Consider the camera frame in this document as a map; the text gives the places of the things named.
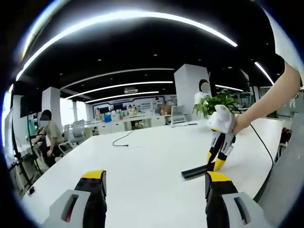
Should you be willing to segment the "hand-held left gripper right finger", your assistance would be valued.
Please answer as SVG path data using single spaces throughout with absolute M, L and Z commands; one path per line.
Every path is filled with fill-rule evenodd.
M 206 219 L 209 228 L 271 228 L 262 208 L 221 172 L 205 174 Z

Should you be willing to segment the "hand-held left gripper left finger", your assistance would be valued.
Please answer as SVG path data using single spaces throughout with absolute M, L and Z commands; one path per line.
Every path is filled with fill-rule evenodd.
M 104 228 L 106 212 L 106 171 L 89 171 L 50 206 L 49 227 Z

